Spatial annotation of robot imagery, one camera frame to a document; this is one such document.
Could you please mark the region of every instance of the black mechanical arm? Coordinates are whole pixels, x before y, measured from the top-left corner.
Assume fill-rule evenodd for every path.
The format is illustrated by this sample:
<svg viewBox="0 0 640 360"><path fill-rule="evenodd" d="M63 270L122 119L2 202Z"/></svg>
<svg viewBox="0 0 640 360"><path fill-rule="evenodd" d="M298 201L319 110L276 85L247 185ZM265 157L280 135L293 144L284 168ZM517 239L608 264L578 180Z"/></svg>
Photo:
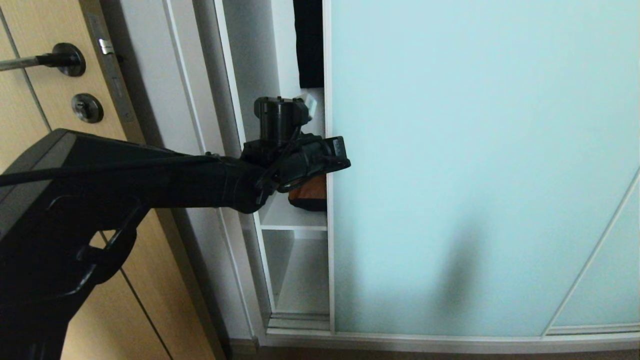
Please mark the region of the black mechanical arm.
<svg viewBox="0 0 640 360"><path fill-rule="evenodd" d="M239 159L58 129L0 176L0 358L59 359L67 325L127 259L152 208L257 211L276 190L350 166L341 137L303 134L301 99L255 101ZM115 230L103 248L90 240Z"/></svg>

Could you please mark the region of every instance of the white shelf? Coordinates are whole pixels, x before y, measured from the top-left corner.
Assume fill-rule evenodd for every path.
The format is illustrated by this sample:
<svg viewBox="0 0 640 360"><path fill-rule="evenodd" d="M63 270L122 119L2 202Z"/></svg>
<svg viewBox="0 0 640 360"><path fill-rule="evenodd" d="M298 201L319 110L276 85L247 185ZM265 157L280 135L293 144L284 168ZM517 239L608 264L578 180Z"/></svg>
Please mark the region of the white shelf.
<svg viewBox="0 0 640 360"><path fill-rule="evenodd" d="M295 239L277 313L329 313L329 259L326 239Z"/></svg>
<svg viewBox="0 0 640 360"><path fill-rule="evenodd" d="M288 194L276 192L264 216L260 214L262 230L326 231L326 212L307 211L289 204Z"/></svg>

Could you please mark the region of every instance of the door handle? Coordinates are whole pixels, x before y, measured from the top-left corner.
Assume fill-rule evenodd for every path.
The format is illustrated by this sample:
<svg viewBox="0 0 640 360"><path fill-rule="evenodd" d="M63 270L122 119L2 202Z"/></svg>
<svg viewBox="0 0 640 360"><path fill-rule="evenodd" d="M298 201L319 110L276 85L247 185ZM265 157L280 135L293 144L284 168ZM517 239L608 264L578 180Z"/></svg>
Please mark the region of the door handle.
<svg viewBox="0 0 640 360"><path fill-rule="evenodd" d="M84 74L86 63L80 50L72 44L61 42L53 47L49 54L0 61L0 71L24 69L44 65L57 67L61 73L67 76L80 76Z"/></svg>

